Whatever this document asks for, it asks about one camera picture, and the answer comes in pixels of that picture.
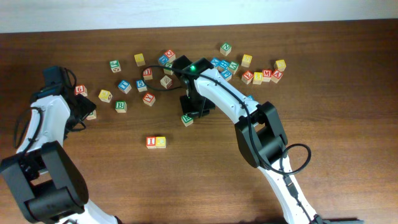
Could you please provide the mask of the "red I block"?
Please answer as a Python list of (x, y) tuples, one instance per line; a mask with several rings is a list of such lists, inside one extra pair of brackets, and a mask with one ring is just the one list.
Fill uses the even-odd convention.
[(153, 137), (153, 136), (146, 137), (146, 147), (148, 149), (155, 149), (156, 148), (156, 137)]

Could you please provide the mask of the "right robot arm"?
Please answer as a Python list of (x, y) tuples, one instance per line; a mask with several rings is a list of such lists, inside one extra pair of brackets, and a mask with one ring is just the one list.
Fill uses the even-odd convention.
[(287, 223), (321, 223), (308, 203), (293, 170), (288, 152), (292, 148), (273, 104), (260, 104), (228, 83), (205, 58), (191, 62), (186, 56), (174, 61), (172, 70), (186, 89), (180, 99), (184, 115), (201, 118), (219, 108), (234, 124), (238, 148), (245, 161), (259, 169), (274, 191)]

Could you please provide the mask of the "green R block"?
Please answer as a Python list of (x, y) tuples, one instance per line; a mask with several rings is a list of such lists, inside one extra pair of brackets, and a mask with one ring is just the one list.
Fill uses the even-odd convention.
[(193, 124), (193, 118), (191, 118), (191, 117), (189, 117), (187, 115), (182, 115), (181, 116), (181, 120), (182, 120), (182, 123), (184, 124), (185, 127)]

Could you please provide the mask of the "red A block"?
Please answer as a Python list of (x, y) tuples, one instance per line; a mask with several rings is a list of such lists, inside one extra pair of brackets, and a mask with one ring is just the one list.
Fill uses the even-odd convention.
[(274, 70), (271, 76), (271, 81), (274, 83), (278, 83), (283, 76), (283, 72), (279, 70)]

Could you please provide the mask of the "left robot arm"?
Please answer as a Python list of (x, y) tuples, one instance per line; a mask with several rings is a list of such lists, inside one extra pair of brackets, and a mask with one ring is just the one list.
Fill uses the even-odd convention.
[(96, 105), (75, 94), (71, 70), (52, 66), (43, 76), (45, 86), (30, 98), (30, 120), (22, 134), (14, 134), (17, 151), (1, 161), (1, 175), (30, 223), (120, 223), (90, 200), (82, 174), (63, 148), (68, 133), (86, 128), (84, 120)]

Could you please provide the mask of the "yellow C block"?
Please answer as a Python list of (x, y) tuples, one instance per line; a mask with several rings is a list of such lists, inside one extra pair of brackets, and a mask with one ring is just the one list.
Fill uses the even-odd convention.
[(166, 148), (167, 147), (167, 140), (164, 136), (157, 136), (155, 138), (155, 146), (156, 148)]

